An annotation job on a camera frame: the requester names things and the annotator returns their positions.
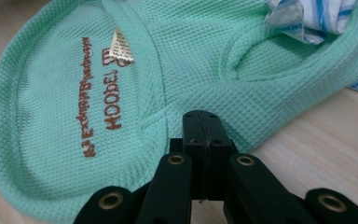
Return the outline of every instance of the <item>metal screw hole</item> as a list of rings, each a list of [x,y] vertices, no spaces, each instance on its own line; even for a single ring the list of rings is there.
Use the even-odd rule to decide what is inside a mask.
[[[173,155],[168,158],[168,162],[172,165],[180,165],[185,162],[185,158],[179,155]]]
[[[325,208],[330,209],[331,211],[342,213],[347,211],[347,205],[342,202],[339,198],[329,195],[329,194],[322,194],[318,196],[318,201],[321,203]]]
[[[251,166],[253,164],[255,164],[255,161],[247,156],[240,156],[237,158],[237,162],[241,165],[245,165],[245,166]]]
[[[117,208],[123,202],[123,195],[118,192],[110,192],[105,194],[99,201],[99,205],[104,210]]]

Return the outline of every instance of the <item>clothing tag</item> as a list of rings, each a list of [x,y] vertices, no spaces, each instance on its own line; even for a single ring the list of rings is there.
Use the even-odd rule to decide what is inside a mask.
[[[113,34],[112,46],[109,50],[109,56],[123,60],[125,62],[133,62],[132,53],[124,35],[116,27],[115,33]]]

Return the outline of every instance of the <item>wooden table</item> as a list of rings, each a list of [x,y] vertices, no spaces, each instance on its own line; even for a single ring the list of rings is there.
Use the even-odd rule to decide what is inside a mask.
[[[0,55],[47,0],[0,0]],[[343,90],[288,123],[254,154],[297,196],[329,188],[358,204],[358,92]],[[221,203],[193,202],[192,223],[226,223]],[[0,223],[43,223],[0,195]]]

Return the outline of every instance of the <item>waffle knit fabric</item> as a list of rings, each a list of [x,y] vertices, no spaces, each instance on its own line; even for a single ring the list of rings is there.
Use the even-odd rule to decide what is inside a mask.
[[[306,46],[264,24],[264,0],[45,6],[0,60],[0,192],[74,220],[106,186],[148,182],[185,112],[224,122],[241,152],[358,79],[358,3],[344,35]],[[135,63],[106,57],[115,27]]]

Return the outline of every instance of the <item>black plastic part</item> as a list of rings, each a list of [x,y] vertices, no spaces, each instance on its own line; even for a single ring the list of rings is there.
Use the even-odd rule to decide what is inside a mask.
[[[310,190],[305,203],[320,223],[358,223],[358,206],[344,195],[331,189]]]
[[[183,152],[194,162],[192,199],[224,200],[227,161],[235,147],[220,118],[201,110],[185,113],[182,141]]]
[[[129,217],[132,203],[133,195],[127,189],[119,187],[100,189],[81,209],[75,224],[131,223]]]
[[[292,195],[261,160],[238,153],[220,118],[191,111],[151,183],[133,193],[97,191],[75,224],[189,223],[191,199],[225,201],[229,224],[358,223],[358,206],[348,198],[330,189],[311,190],[306,200]]]
[[[316,223],[257,157],[232,155],[228,179],[252,223]]]
[[[186,154],[175,152],[163,156],[136,223],[189,223],[191,170],[192,160]]]

